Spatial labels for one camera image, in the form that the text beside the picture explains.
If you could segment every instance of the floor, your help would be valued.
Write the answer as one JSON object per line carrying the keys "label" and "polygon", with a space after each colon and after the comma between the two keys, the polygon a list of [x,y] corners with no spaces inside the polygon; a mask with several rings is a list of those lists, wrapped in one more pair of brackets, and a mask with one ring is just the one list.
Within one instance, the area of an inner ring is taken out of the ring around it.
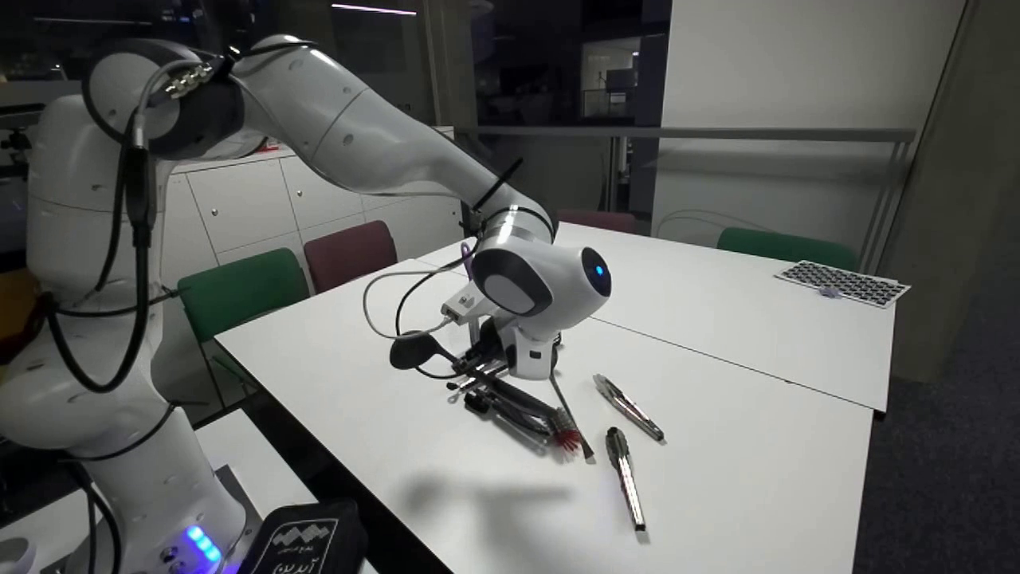
{"label": "floor", "polygon": [[1020,208],[988,246],[944,376],[894,380],[872,439],[864,574],[1020,572]]}

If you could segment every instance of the chair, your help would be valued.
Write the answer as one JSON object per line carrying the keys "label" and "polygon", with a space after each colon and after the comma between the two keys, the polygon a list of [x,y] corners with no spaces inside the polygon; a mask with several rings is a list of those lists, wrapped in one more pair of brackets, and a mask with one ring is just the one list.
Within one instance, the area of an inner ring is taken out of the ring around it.
{"label": "chair", "polygon": [[859,268],[859,256],[839,242],[808,239],[808,237],[786,237],[786,233],[764,233],[764,229],[740,229],[731,225],[720,233],[717,249],[727,251],[746,251],[746,256],[764,256],[782,260],[821,260],[832,268]]}
{"label": "chair", "polygon": [[618,229],[618,233],[637,233],[637,217],[625,209],[560,209],[560,221]]}
{"label": "chair", "polygon": [[261,251],[232,265],[220,265],[178,279],[183,307],[191,321],[191,333],[201,345],[203,363],[214,376],[214,389],[224,407],[224,380],[235,384],[227,389],[243,389],[249,395],[249,376],[235,367],[214,338],[249,318],[268,317],[282,307],[311,295],[308,274],[289,249]]}
{"label": "chair", "polygon": [[382,221],[308,242],[315,294],[397,265],[397,246]]}

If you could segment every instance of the ceiling light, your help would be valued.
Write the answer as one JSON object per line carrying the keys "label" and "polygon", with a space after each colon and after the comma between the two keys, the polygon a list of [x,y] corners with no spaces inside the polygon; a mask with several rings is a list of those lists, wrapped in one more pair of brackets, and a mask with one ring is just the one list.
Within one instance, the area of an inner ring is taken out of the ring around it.
{"label": "ceiling light", "polygon": [[415,20],[415,10],[391,10],[391,5],[368,5],[368,2],[332,2],[336,14],[379,14],[379,15],[403,15]]}

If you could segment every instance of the green chair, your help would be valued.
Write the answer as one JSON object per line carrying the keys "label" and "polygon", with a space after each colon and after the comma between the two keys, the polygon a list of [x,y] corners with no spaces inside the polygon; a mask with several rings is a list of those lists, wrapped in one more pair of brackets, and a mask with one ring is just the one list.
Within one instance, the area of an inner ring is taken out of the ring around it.
{"label": "green chair", "polygon": [[203,363],[214,376],[220,407],[230,407],[252,395],[252,380],[214,338],[282,307],[308,300],[311,279],[289,249],[275,249],[183,276],[178,294]]}
{"label": "green chair", "polygon": [[821,260],[832,268],[859,268],[859,256],[839,242],[808,239],[808,237],[786,237],[764,229],[740,229],[731,225],[720,233],[717,249],[786,258],[786,260]]}

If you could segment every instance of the pen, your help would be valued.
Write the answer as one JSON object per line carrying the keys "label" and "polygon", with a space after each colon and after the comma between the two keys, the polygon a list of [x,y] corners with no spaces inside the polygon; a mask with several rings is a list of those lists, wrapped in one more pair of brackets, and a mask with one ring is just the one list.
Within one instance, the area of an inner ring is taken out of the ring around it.
{"label": "pen", "polygon": [[599,376],[599,374],[595,374],[595,387],[599,387],[599,392],[607,395],[607,401],[616,405],[616,410],[623,410],[625,418],[632,418],[648,438],[666,443],[665,428],[654,425],[636,401],[629,401],[629,395],[625,395],[618,387],[614,387],[609,376]]}
{"label": "pen", "polygon": [[614,466],[618,473],[618,483],[625,487],[632,522],[636,522],[637,533],[643,533],[643,511],[641,511],[641,497],[637,497],[629,438],[618,428],[609,428],[607,446],[609,446],[609,460],[614,460]]}

